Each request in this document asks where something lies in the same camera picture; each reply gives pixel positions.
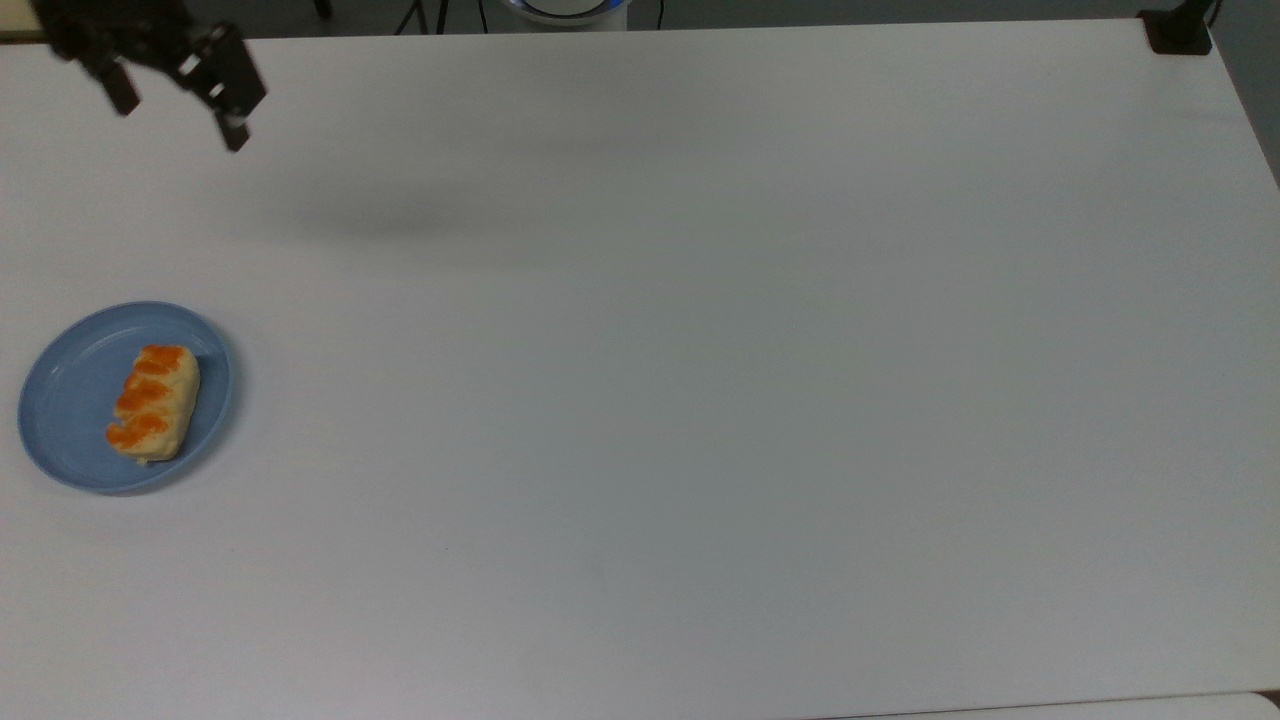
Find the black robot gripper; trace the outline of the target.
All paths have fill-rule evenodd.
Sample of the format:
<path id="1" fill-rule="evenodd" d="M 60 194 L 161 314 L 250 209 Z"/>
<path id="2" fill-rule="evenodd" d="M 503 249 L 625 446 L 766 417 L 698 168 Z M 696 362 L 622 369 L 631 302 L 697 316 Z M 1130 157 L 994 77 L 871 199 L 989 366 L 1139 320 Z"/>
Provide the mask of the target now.
<path id="1" fill-rule="evenodd" d="M 125 69 L 132 64 L 204 102 L 228 152 L 248 142 L 248 117 L 268 90 L 238 24 L 197 20 L 183 1 L 32 1 L 31 8 L 52 53 L 99 82 L 119 117 L 140 105 Z"/>

